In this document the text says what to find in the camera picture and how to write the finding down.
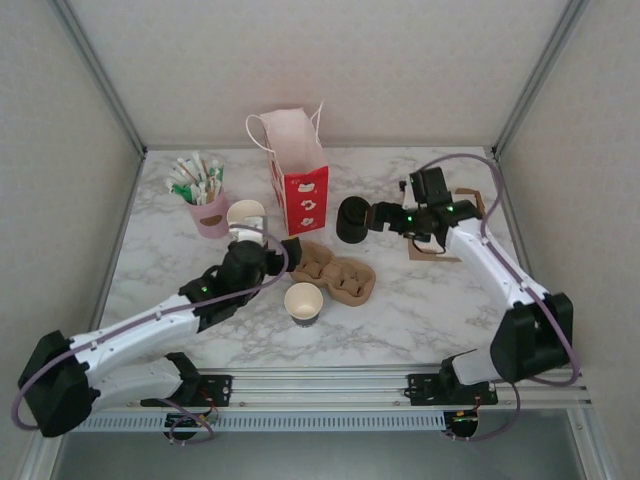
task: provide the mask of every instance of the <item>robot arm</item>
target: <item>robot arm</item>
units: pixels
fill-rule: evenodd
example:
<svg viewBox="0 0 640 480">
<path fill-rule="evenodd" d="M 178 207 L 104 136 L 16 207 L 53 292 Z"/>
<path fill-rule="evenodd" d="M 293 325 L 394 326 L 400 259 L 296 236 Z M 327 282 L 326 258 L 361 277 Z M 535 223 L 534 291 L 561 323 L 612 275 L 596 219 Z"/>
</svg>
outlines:
<svg viewBox="0 0 640 480">
<path fill-rule="evenodd" d="M 18 381 L 20 388 L 52 359 L 68 355 L 37 377 L 24 394 L 43 436 L 66 433 L 92 411 L 132 400 L 170 398 L 179 404 L 191 400 L 200 388 L 200 375 L 183 353 L 128 364 L 168 341 L 195 335 L 230 318 L 255 297 L 266 275 L 295 269 L 302 254 L 297 238 L 282 242 L 289 259 L 285 266 L 285 255 L 267 250 L 256 231 L 261 230 L 240 235 L 229 245 L 221 265 L 209 268 L 155 307 L 69 339 L 60 331 L 40 339 Z M 69 355 L 81 345 L 90 347 Z"/>
<path fill-rule="evenodd" d="M 405 193 L 403 204 L 372 205 L 367 227 L 382 231 L 388 225 L 390 231 L 418 241 L 434 235 L 504 312 L 491 344 L 445 359 L 434 388 L 453 399 L 465 386 L 496 380 L 513 383 L 566 364 L 567 352 L 538 304 L 548 307 L 571 342 L 573 306 L 566 295 L 550 295 L 531 279 L 494 241 L 471 202 L 452 201 L 440 168 L 418 170 L 400 188 Z"/>
</svg>

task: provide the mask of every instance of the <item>bag handle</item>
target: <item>bag handle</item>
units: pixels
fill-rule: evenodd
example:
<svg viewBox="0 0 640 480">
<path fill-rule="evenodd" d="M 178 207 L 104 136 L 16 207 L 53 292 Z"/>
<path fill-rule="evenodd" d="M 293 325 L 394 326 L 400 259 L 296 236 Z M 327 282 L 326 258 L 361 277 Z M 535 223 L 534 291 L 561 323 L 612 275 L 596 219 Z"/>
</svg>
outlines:
<svg viewBox="0 0 640 480">
<path fill-rule="evenodd" d="M 260 142 L 258 142 L 258 141 L 253 137 L 253 135 L 251 135 L 251 131 L 249 130 L 249 119 L 250 119 L 251 117 L 255 117 L 255 118 L 257 118 L 258 120 L 260 120 L 260 121 L 262 122 L 262 124 L 266 127 L 266 128 L 265 128 L 265 131 L 266 131 L 267 133 L 269 133 L 269 122 L 267 122 L 264 118 L 260 117 L 259 115 L 251 114 L 251 115 L 249 115 L 249 116 L 247 117 L 247 119 L 246 119 L 246 120 L 245 120 L 245 122 L 244 122 L 244 126 L 245 126 L 245 127 L 246 127 L 246 129 L 247 129 L 247 134 L 249 135 L 249 138 L 250 138 L 251 140 L 253 140 L 253 143 L 255 143 L 256 145 L 258 145 L 261 149 L 263 149 L 263 150 L 265 150 L 265 151 L 267 151 L 267 152 L 271 152 L 271 153 L 273 153 L 273 154 L 275 155 L 275 154 L 276 154 L 275 150 L 271 150 L 270 148 L 265 147 L 265 146 L 264 146 L 264 145 L 262 145 Z"/>
<path fill-rule="evenodd" d="M 320 102 L 320 106 L 318 107 L 318 110 L 316 110 L 316 113 L 314 113 L 313 115 L 311 115 L 311 116 L 309 117 L 309 121 L 311 122 L 311 124 L 312 124 L 312 125 L 313 125 L 313 119 L 314 119 L 315 117 L 317 117 L 317 118 L 316 118 L 316 126 L 315 126 L 315 128 L 316 128 L 316 143 L 317 143 L 317 144 L 318 144 L 318 146 L 320 146 L 320 147 L 321 147 L 322 145 L 320 145 L 320 139 L 318 138 L 318 134 L 320 133 L 320 114 L 322 113 L 322 106 L 323 106 L 323 105 L 324 105 L 324 100 L 322 100 L 322 101 Z"/>
</svg>

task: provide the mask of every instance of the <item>pink holder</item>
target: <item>pink holder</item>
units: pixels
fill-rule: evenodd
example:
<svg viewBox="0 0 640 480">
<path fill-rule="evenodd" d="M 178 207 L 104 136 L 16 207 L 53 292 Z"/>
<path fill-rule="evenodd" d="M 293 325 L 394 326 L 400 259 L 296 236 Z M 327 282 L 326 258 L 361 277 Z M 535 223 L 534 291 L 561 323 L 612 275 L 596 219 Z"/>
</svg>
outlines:
<svg viewBox="0 0 640 480">
<path fill-rule="evenodd" d="M 227 210 L 229 202 L 224 195 L 224 190 L 220 190 L 218 196 L 211 203 L 206 205 L 191 205 L 187 203 L 189 213 L 196 223 L 200 235 L 206 238 L 220 238 L 229 232 L 227 224 Z"/>
</svg>

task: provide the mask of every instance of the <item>brown pulp tray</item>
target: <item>brown pulp tray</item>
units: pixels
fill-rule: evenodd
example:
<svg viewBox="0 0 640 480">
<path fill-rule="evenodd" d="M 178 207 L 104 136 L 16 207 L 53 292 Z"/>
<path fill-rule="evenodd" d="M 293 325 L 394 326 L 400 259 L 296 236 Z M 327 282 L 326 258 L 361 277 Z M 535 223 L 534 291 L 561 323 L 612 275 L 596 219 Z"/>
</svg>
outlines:
<svg viewBox="0 0 640 480">
<path fill-rule="evenodd" d="M 369 265 L 336 257 L 327 247 L 314 242 L 303 240 L 300 244 L 302 258 L 290 273 L 294 281 L 326 287 L 331 298 L 350 307 L 359 307 L 369 300 L 376 283 L 376 273 Z"/>
</svg>

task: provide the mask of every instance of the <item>red paper bag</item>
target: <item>red paper bag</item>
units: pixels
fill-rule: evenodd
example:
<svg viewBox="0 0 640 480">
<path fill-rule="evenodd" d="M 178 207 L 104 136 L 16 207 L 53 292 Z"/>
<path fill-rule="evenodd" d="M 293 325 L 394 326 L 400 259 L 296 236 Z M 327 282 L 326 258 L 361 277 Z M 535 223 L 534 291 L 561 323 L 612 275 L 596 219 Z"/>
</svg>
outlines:
<svg viewBox="0 0 640 480">
<path fill-rule="evenodd" d="M 321 111 L 322 105 L 310 118 L 302 108 L 247 117 L 249 137 L 267 152 L 271 184 L 289 235 L 316 230 L 326 223 L 329 164 L 318 138 Z M 249 131 L 252 117 L 262 122 L 265 145 Z"/>
</svg>

